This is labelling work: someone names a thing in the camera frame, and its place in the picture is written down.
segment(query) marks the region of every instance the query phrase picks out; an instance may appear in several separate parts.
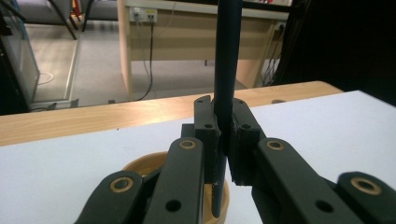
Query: screw hole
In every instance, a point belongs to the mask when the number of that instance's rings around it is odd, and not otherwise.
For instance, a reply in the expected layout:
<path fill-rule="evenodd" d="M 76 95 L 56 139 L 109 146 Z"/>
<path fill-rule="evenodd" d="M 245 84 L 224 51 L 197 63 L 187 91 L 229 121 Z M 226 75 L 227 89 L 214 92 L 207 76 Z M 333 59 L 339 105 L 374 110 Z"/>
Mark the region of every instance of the screw hole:
<path fill-rule="evenodd" d="M 270 143 L 270 146 L 271 146 L 271 147 L 280 147 L 280 143 L 278 143 L 278 142 L 272 142 L 272 143 Z"/>
<path fill-rule="evenodd" d="M 128 181 L 128 180 L 122 179 L 122 180 L 117 181 L 117 182 L 115 183 L 114 187 L 115 187 L 116 189 L 124 189 L 124 188 L 126 188 L 126 187 L 128 186 L 128 184 L 129 184 L 129 181 Z"/>
<path fill-rule="evenodd" d="M 251 126 L 250 126 L 250 125 L 248 125 L 248 124 L 243 124 L 243 125 L 242 125 L 242 128 L 244 128 L 244 129 L 250 129 L 250 128 L 251 128 Z"/>
<path fill-rule="evenodd" d="M 169 201 L 166 204 L 166 210 L 169 212 L 177 212 L 181 208 L 181 202 L 178 200 Z"/>
<path fill-rule="evenodd" d="M 374 186 L 367 182 L 359 181 L 358 184 L 361 188 L 364 188 L 364 189 L 368 189 L 368 190 L 374 189 Z"/>
<path fill-rule="evenodd" d="M 332 211 L 334 210 L 329 203 L 326 203 L 322 200 L 317 201 L 315 205 L 317 206 L 318 209 L 320 209 L 320 211 L 325 213 L 332 213 Z"/>

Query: wooden desk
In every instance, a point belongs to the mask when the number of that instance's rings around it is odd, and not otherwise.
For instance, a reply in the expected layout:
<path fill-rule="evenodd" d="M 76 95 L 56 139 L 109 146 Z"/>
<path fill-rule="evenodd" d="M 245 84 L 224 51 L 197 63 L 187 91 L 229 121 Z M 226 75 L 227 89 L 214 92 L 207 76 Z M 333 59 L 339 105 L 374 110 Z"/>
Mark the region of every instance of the wooden desk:
<path fill-rule="evenodd" d="M 279 98 L 294 100 L 337 92 L 340 91 L 314 82 L 257 89 L 256 92 L 240 91 L 237 95 L 244 95 L 250 105 L 256 105 L 268 104 Z M 176 107 L 182 107 L 183 100 L 175 105 L 165 103 L 166 100 L 177 102 L 176 99 L 180 98 L 141 102 L 148 104 L 147 108 L 128 103 L 28 114 L 26 117 L 10 116 L 0 119 L 0 138 L 5 134 L 14 135 L 13 129 L 18 130 L 17 126 L 21 127 L 23 123 L 31 125 L 27 127 L 31 132 L 50 133 L 61 129 L 82 132 L 95 125 L 96 129 L 103 129 L 101 125 L 133 125 L 134 121 L 139 121 L 139 113 L 140 122 L 151 122 L 150 116 L 155 116 L 163 108 L 165 111 L 160 116 L 166 111 L 172 114 L 182 111 Z M 185 104 L 189 113 L 191 102 Z M 341 173 L 361 171 L 396 188 L 396 150 L 389 147 L 396 142 L 393 137 L 396 133 L 394 107 L 363 92 L 353 91 L 299 102 L 257 106 L 252 108 L 252 112 L 267 136 L 291 143 L 324 178 L 335 182 Z M 80 124 L 69 125 L 69 121 L 79 121 Z M 53 122 L 60 124 L 52 128 Z M 192 119 L 1 147 L 0 176 L 4 180 L 0 185 L 2 223 L 74 223 L 94 188 L 105 176 L 136 158 L 168 149 L 180 137 L 181 124 L 186 122 L 191 123 Z M 229 169 L 226 178 L 231 183 Z M 226 223 L 261 223 L 251 199 L 251 188 L 240 188 L 234 184 L 229 187 L 232 196 Z"/>
<path fill-rule="evenodd" d="M 153 61 L 215 59 L 217 6 L 119 0 L 121 72 L 131 101 L 134 99 L 131 61 L 142 61 L 143 55 L 148 60 L 150 46 L 149 24 L 139 25 L 137 29 L 135 21 L 131 21 L 134 7 L 158 9 L 153 30 Z M 236 78 L 245 87 L 253 88 L 260 82 L 264 59 L 273 53 L 276 22 L 285 21 L 287 17 L 287 13 L 243 9 Z"/>
<path fill-rule="evenodd" d="M 258 106 L 275 99 L 294 101 L 340 92 L 315 81 L 236 91 L 235 98 Z M 193 116 L 193 101 L 200 96 L 0 116 L 0 146 L 189 118 Z"/>

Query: cable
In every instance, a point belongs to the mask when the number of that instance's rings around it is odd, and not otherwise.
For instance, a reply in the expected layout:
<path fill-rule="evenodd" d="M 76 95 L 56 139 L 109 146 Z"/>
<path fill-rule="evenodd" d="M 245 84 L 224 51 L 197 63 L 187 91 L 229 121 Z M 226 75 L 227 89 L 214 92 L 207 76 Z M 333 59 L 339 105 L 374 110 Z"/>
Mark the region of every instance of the cable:
<path fill-rule="evenodd" d="M 143 95 L 141 98 L 137 99 L 136 101 L 141 101 L 143 100 L 151 91 L 152 89 L 152 84 L 153 84 L 153 75 L 152 75 L 152 47 L 153 47 L 153 33 L 154 33 L 154 20 L 151 16 L 148 16 L 149 19 L 149 23 L 150 23 L 150 30 L 151 30 L 151 34 L 150 34 L 150 42 L 149 42 L 149 85 L 148 85 L 148 89 L 146 90 L 145 95 Z"/>
<path fill-rule="evenodd" d="M 274 82 L 276 60 L 278 60 L 280 58 L 281 53 L 279 53 L 279 55 L 276 58 L 274 56 L 275 56 L 276 49 L 277 49 L 279 42 L 282 42 L 282 40 L 283 40 L 283 36 L 285 34 L 284 30 L 285 30 L 285 28 L 283 26 L 281 26 L 280 27 L 281 33 L 279 35 L 279 39 L 276 41 L 276 45 L 274 47 L 273 54 L 271 55 L 270 62 L 268 63 L 268 67 L 265 70 L 264 77 L 262 77 L 262 86 L 271 86 L 271 84 Z"/>
<path fill-rule="evenodd" d="M 43 81 L 43 80 L 41 80 L 42 76 L 49 76 L 49 79 Z M 43 85 L 43 84 L 51 82 L 52 80 L 53 80 L 53 74 L 40 72 L 40 79 L 38 80 L 37 85 Z"/>
<path fill-rule="evenodd" d="M 144 50 L 144 47 L 143 47 L 142 35 L 141 35 L 141 32 L 140 32 L 139 18 L 138 18 L 138 16 L 136 16 L 136 14 L 135 14 L 135 22 L 136 22 L 136 29 L 137 29 L 137 35 L 138 35 L 138 38 L 139 38 L 140 48 L 142 50 L 143 65 L 145 67 L 146 74 L 148 75 L 148 79 L 150 79 L 149 70 L 148 70 L 148 67 L 146 66 L 146 54 L 145 54 L 145 50 Z"/>
<path fill-rule="evenodd" d="M 171 13 L 171 19 L 169 20 L 168 23 L 166 23 L 165 27 L 157 34 L 155 37 L 161 36 L 163 33 L 165 33 L 166 29 L 172 24 L 174 15 L 175 15 L 175 8 L 176 8 L 176 2 L 174 3 L 172 7 L 172 13 Z"/>

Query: beige base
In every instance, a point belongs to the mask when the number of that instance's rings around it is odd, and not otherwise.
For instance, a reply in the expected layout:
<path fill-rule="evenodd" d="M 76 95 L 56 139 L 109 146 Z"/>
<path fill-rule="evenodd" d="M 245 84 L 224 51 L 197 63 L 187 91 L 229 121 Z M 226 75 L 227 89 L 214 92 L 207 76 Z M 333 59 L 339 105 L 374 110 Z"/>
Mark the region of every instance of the beige base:
<path fill-rule="evenodd" d="M 122 170 L 134 171 L 140 175 L 148 175 L 155 169 L 165 164 L 167 152 L 158 152 L 148 154 L 147 156 L 141 157 L 135 161 L 130 162 Z M 227 216 L 227 208 L 230 202 L 230 191 L 228 189 L 227 182 L 224 182 L 223 201 L 221 206 L 221 215 L 219 218 L 215 218 L 211 213 L 211 197 L 212 197 L 212 186 L 206 184 L 204 186 L 204 222 L 206 224 L 224 223 Z"/>

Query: wooden surface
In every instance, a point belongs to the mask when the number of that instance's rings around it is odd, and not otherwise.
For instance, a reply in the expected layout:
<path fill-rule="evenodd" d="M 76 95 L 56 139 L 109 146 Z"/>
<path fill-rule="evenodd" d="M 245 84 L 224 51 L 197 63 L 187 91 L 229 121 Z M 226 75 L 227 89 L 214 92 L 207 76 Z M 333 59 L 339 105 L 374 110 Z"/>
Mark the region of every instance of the wooden surface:
<path fill-rule="evenodd" d="M 235 98 L 258 106 L 273 100 L 293 101 L 340 92 L 316 81 L 236 91 Z M 189 118 L 193 116 L 193 101 L 200 96 L 0 116 L 0 146 Z"/>
<path fill-rule="evenodd" d="M 119 33 L 120 33 L 120 60 L 121 73 L 124 80 L 124 85 L 128 91 L 129 99 L 134 99 L 132 93 L 132 77 L 131 77 L 131 42 L 130 39 L 130 25 L 129 25 L 129 8 L 125 7 L 123 0 L 117 1 L 117 11 L 119 17 Z"/>

